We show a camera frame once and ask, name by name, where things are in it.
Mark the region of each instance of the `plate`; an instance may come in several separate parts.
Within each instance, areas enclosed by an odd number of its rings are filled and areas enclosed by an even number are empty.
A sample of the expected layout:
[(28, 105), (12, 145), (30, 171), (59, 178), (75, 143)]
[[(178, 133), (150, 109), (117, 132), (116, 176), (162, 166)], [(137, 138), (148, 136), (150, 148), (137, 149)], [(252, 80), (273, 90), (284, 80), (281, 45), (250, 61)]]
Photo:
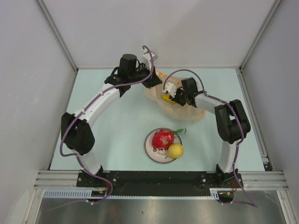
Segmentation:
[[(157, 129), (153, 130), (151, 133), (148, 134), (148, 136), (145, 139), (144, 149), (145, 149), (145, 152), (148, 155), (148, 157), (150, 157), (153, 161), (158, 162), (158, 163), (169, 163), (169, 162), (175, 161), (176, 159), (173, 159), (173, 158), (170, 158), (167, 156), (168, 148), (159, 149), (159, 148), (154, 148), (151, 145), (154, 134), (157, 133), (161, 129), (172, 131), (169, 128), (157, 128)], [(181, 138), (177, 134), (175, 134), (174, 136), (175, 136), (175, 138), (174, 138), (173, 143), (182, 144)]]

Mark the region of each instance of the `floor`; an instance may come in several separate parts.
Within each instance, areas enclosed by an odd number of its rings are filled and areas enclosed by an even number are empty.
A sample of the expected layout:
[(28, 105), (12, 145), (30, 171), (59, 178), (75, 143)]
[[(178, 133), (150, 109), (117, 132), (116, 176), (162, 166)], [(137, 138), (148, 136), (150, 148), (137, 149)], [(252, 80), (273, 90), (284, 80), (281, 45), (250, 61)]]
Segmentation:
[[(223, 205), (216, 200), (108, 199), (91, 206), (75, 199), (43, 199), (37, 224), (285, 224), (276, 191), (251, 191), (258, 208), (243, 204)], [(247, 200), (235, 192), (235, 200)]]
[[(157, 70), (165, 74), (174, 71)], [(210, 95), (226, 100), (240, 99), (246, 108), (234, 69), (193, 71), (202, 77)], [(73, 113), (84, 106), (100, 90), (110, 73), (111, 70), (79, 70), (67, 112)], [(191, 74), (182, 72), (178, 76), (190, 77)], [(144, 150), (147, 134), (159, 127), (187, 129), (187, 133), (181, 137), (183, 156), (167, 164), (154, 162)], [(155, 101), (145, 96), (142, 84), (132, 86), (104, 111), (93, 126), (93, 134), (96, 139), (95, 154), (105, 170), (213, 171), (219, 162), (222, 146), (213, 114), (207, 112), (200, 122), (173, 119)], [(60, 156), (59, 143), (60, 138), (50, 169), (80, 169), (75, 158)], [(64, 152), (71, 151), (64, 146)], [(241, 171), (264, 170), (252, 129), (241, 144), (237, 166)]]

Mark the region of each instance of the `white wall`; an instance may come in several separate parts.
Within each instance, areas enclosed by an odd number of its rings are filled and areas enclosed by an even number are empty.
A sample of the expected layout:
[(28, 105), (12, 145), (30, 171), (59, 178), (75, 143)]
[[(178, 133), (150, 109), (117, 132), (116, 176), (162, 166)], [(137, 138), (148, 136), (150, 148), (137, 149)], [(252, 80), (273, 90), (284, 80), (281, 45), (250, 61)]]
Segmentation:
[(44, 0), (79, 68), (146, 44), (157, 66), (239, 66), (274, 0)]
[(0, 223), (47, 168), (75, 78), (33, 0), (0, 3)]
[(276, 170), (299, 209), (299, 1), (285, 0), (244, 70)]

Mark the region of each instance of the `metallic floor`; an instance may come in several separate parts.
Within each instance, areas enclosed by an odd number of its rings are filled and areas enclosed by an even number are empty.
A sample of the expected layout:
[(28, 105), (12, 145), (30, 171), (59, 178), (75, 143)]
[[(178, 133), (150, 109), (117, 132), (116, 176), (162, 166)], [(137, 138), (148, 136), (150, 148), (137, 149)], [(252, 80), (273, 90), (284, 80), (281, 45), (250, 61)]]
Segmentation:
[[(259, 208), (215, 200), (110, 199), (91, 206), (74, 199), (43, 199), (37, 224), (285, 224), (276, 191), (251, 191)], [(246, 200), (236, 192), (235, 200)]]

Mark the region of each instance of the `light blue surface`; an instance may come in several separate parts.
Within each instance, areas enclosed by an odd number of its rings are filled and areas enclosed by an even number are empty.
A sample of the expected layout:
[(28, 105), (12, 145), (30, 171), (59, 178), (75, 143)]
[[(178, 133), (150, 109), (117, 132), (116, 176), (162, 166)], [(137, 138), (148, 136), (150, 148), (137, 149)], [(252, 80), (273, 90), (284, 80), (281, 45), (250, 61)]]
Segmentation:
[[(161, 69), (170, 74), (172, 69)], [(227, 99), (240, 99), (246, 107), (234, 69), (193, 69), (204, 82), (210, 95)], [(79, 70), (67, 111), (73, 113), (84, 106), (103, 86), (111, 70)], [(190, 77), (181, 72), (177, 76)], [(154, 101), (144, 94), (142, 84), (132, 86), (121, 99), (112, 104), (93, 126), (96, 139), (95, 154), (105, 170), (162, 170), (209, 171), (219, 162), (222, 140), (218, 135), (215, 116), (206, 113), (198, 123), (179, 121), (169, 117)], [(160, 164), (152, 161), (144, 151), (144, 140), (149, 132), (159, 127), (173, 130), (187, 128), (182, 136), (184, 155), (177, 160)], [(52, 161), (53, 170), (78, 170), (74, 157), (59, 154), (59, 143)], [(64, 152), (70, 153), (66, 146)], [(238, 157), (241, 171), (263, 171), (263, 163), (253, 131), (241, 144)]]

